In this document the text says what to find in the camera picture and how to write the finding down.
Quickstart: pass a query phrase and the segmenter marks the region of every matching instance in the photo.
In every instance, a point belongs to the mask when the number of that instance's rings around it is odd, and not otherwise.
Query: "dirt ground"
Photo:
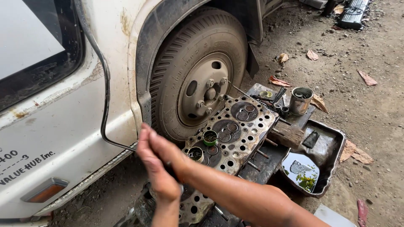
[[[292,199],[312,213],[324,204],[356,225],[356,200],[369,199],[373,204],[367,203],[368,227],[398,227],[404,226],[404,77],[400,73],[404,2],[376,0],[370,8],[370,20],[362,32],[334,33],[327,31],[334,19],[320,16],[314,8],[278,10],[264,20],[269,46],[254,47],[261,70],[253,80],[245,77],[242,87],[258,82],[278,90],[268,83],[268,77],[280,69],[273,58],[288,53],[280,79],[322,95],[329,113],[316,110],[312,118],[340,129],[375,160],[368,165],[369,171],[350,158],[338,166],[324,197]],[[308,49],[318,53],[319,59],[306,58]],[[366,86],[356,69],[378,84]],[[146,179],[143,165],[131,156],[57,210],[52,226],[112,226],[133,206]],[[289,190],[287,185],[281,189]]]

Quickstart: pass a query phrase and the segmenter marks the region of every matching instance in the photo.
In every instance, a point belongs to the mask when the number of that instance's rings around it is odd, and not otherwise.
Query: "person's left hand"
[[[157,195],[157,203],[171,203],[180,199],[181,189],[179,183],[164,169],[162,161],[152,151],[150,133],[153,129],[142,124],[137,154],[143,161],[149,175],[151,187]]]

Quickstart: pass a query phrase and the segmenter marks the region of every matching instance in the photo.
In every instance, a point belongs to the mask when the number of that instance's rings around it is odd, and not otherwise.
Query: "wheel rim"
[[[200,59],[187,74],[179,92],[178,116],[186,126],[197,126],[212,116],[230,90],[233,67],[224,53]]]

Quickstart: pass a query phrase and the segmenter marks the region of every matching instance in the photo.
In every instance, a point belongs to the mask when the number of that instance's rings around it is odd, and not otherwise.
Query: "mud flap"
[[[251,79],[254,79],[255,74],[259,71],[259,64],[257,59],[255,58],[255,54],[253,52],[253,49],[251,48],[250,43],[248,43],[248,56],[247,56],[246,69]]]

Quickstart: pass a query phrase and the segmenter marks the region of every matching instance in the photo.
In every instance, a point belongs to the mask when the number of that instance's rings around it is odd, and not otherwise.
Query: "wheel arch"
[[[251,3],[249,0],[162,0],[151,10],[138,35],[134,69],[128,68],[129,71],[136,73],[136,99],[140,105],[143,122],[148,124],[152,122],[149,86],[154,60],[164,39],[175,26],[194,10],[206,4],[231,13],[241,22],[247,35],[261,41],[262,16],[258,1]],[[235,9],[228,7],[235,5],[237,6]],[[245,9],[244,7],[253,8],[248,11],[250,15],[245,16],[239,13]],[[256,18],[255,22],[248,17]]]

